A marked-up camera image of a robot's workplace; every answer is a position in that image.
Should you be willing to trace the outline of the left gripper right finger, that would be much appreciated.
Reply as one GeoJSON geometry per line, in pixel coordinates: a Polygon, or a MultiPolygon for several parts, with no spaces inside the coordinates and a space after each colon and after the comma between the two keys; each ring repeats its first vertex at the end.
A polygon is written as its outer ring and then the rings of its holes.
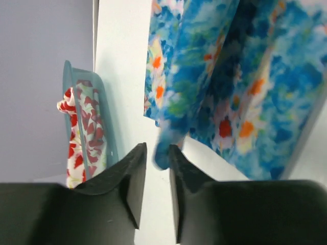
{"type": "Polygon", "coordinates": [[[169,148],[178,244],[326,244],[326,188],[309,180],[216,181],[169,148]]]}

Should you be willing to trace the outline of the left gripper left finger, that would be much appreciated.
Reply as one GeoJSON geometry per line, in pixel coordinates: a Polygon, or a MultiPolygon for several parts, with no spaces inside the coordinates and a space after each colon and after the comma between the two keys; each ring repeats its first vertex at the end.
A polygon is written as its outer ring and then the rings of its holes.
{"type": "Polygon", "coordinates": [[[147,146],[69,189],[56,183],[1,184],[1,244],[134,244],[147,146]]]}

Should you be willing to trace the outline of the blue floral skirt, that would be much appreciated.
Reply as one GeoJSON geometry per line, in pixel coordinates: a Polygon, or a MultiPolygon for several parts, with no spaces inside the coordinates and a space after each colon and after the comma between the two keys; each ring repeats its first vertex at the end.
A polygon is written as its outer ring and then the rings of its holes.
{"type": "Polygon", "coordinates": [[[169,146],[206,145],[277,180],[326,86],[326,1],[153,1],[144,116],[169,146]]]}

